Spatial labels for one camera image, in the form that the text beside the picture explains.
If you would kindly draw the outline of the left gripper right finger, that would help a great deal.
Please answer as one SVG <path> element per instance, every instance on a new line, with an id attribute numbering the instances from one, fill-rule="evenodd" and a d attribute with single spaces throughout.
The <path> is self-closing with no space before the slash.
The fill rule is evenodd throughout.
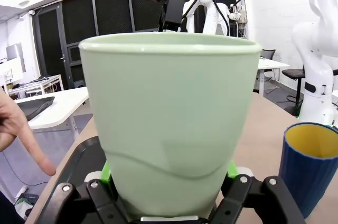
<path id="1" fill-rule="evenodd" d="M 236 223 L 244 208 L 254 209 L 262 223 L 303 223 L 304 217 L 279 176 L 263 181 L 239 174 L 224 178 L 223 199 L 210 223 Z"/>

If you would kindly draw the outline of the person's right hand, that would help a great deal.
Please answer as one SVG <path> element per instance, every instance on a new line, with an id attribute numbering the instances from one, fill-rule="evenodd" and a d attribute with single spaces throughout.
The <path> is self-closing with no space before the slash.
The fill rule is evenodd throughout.
<path id="1" fill-rule="evenodd" d="M 23 111 L 1 90 L 1 151 L 8 148 L 17 137 L 45 174 L 56 174 L 55 166 L 35 140 Z"/>

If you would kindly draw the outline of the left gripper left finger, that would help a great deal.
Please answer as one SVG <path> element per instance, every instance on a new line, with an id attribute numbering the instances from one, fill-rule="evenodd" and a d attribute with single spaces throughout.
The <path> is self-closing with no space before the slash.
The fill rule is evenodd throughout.
<path id="1" fill-rule="evenodd" d="M 59 183 L 44 206 L 38 223 L 129 223 L 118 194 L 100 179 L 80 186 Z"/>

